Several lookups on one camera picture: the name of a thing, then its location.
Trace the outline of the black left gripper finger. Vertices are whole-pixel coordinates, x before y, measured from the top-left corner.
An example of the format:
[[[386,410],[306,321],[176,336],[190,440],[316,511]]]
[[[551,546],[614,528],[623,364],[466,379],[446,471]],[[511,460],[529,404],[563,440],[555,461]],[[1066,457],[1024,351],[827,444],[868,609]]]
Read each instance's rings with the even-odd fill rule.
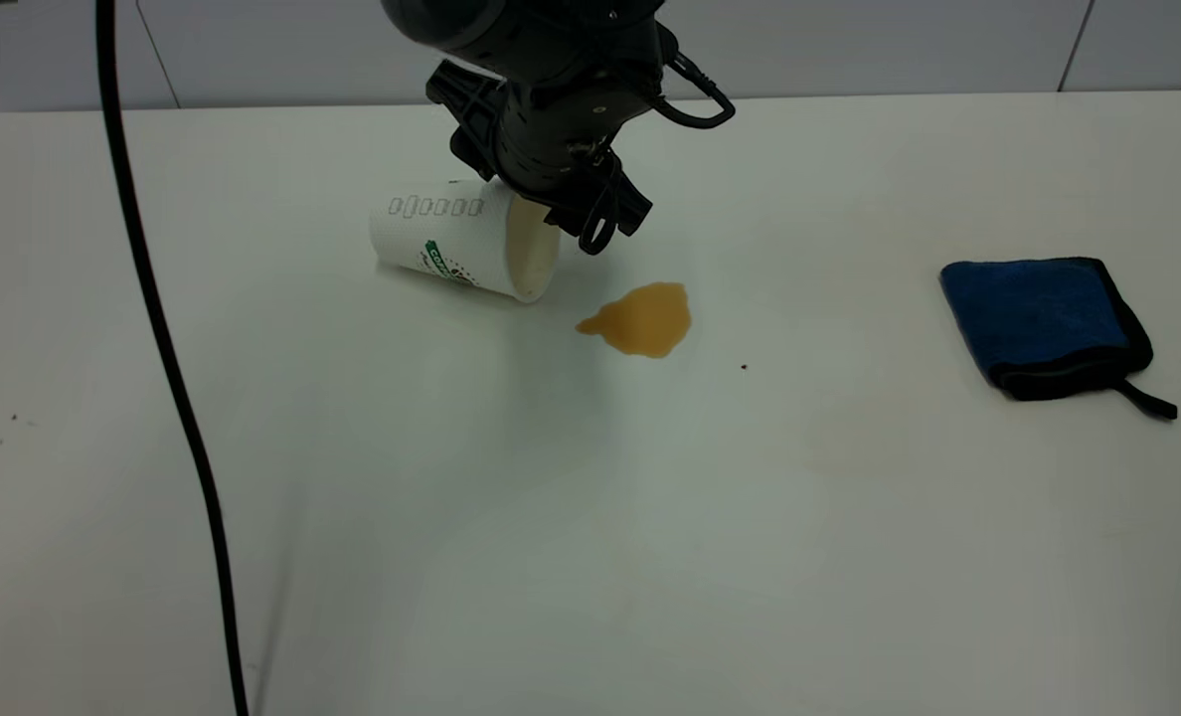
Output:
[[[650,198],[626,177],[574,182],[556,194],[547,223],[578,240],[582,253],[595,258],[618,235],[634,236],[653,209]]]
[[[455,122],[449,148],[485,182],[500,176],[496,132],[505,93],[503,82],[443,60],[428,78],[425,93],[445,108]]]

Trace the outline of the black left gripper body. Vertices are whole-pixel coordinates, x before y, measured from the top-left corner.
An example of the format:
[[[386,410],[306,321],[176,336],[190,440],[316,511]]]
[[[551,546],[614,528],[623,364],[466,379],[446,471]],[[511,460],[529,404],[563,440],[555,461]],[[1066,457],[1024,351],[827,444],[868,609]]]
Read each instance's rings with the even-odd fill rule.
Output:
[[[500,180],[544,207],[590,211],[603,190],[574,155],[611,143],[627,122],[650,105],[603,71],[590,67],[568,85],[533,87],[513,82],[498,56],[478,63],[505,79],[507,104],[492,130],[492,157],[481,160],[478,177]]]

